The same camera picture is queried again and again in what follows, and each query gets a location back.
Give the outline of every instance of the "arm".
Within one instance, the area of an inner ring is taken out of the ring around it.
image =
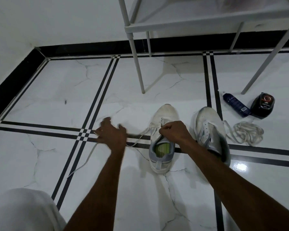
[[[105,143],[111,154],[94,186],[69,220],[64,231],[113,230],[119,173],[126,146],[126,129],[111,125],[110,118],[96,130],[99,143]]]
[[[289,210],[196,143],[183,122],[167,123],[160,133],[193,159],[241,231],[289,230]]]

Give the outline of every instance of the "shoe tongue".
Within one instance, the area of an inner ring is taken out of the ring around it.
[[[211,140],[207,144],[207,150],[214,151],[219,155],[222,155],[222,146],[219,137],[219,133],[216,127],[212,124],[208,124]]]
[[[170,143],[170,141],[166,137],[161,136],[161,138],[155,143],[155,145],[160,145],[163,143]]]

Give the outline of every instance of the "forearm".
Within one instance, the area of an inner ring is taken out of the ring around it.
[[[216,191],[241,231],[287,230],[289,211],[195,141],[183,141],[188,153]]]
[[[78,206],[64,231],[113,230],[123,155],[124,150],[111,153],[94,186]]]

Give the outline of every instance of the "shoelace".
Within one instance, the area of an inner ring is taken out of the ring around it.
[[[231,139],[234,143],[247,143],[249,146],[254,146],[260,143],[263,139],[264,130],[251,122],[239,122],[233,126],[233,130],[228,124],[226,120],[223,121],[224,124],[229,129],[230,135],[226,134],[226,136]]]
[[[155,125],[151,122],[148,128],[146,128],[144,131],[142,131],[142,132],[139,133],[139,135],[141,135],[141,136],[140,136],[140,138],[139,138],[138,140],[135,141],[135,143],[134,143],[133,145],[129,146],[129,145],[126,144],[126,146],[127,146],[127,147],[134,147],[137,143],[139,143],[140,139],[141,139],[146,133],[148,133],[148,132],[150,131],[150,129],[152,128],[153,125],[154,125],[155,130],[154,130],[154,133],[153,133],[152,135],[154,135],[155,132],[157,131],[157,129],[160,128],[160,127],[162,127],[162,125],[164,125],[164,124],[166,123],[165,121],[169,121],[169,122],[170,122],[171,120],[169,120],[169,119],[167,119],[167,118],[161,118],[161,120],[158,122],[158,125],[157,125],[157,126],[155,126]],[[78,167],[77,169],[75,169],[73,172],[71,172],[71,173],[69,174],[69,176],[67,176],[67,178],[69,178],[69,177],[70,177],[71,175],[73,175],[77,170],[81,169],[82,167],[84,167],[84,166],[86,165],[86,163],[88,163],[90,156],[92,155],[94,149],[96,148],[96,146],[97,146],[98,144],[99,144],[99,143],[94,144],[94,146],[93,146],[92,150],[90,151],[90,153],[89,153],[89,155],[88,155],[88,158],[86,159],[85,163],[84,163],[82,166],[80,166],[80,167]]]

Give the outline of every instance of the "shoe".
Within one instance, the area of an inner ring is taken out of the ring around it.
[[[193,135],[199,145],[216,155],[228,167],[230,150],[226,140],[226,130],[217,112],[210,107],[199,110],[193,120]]]
[[[170,104],[164,104],[160,107],[152,118],[149,161],[155,173],[164,174],[169,171],[175,148],[175,144],[162,136],[159,130],[164,124],[178,120],[178,113]]]

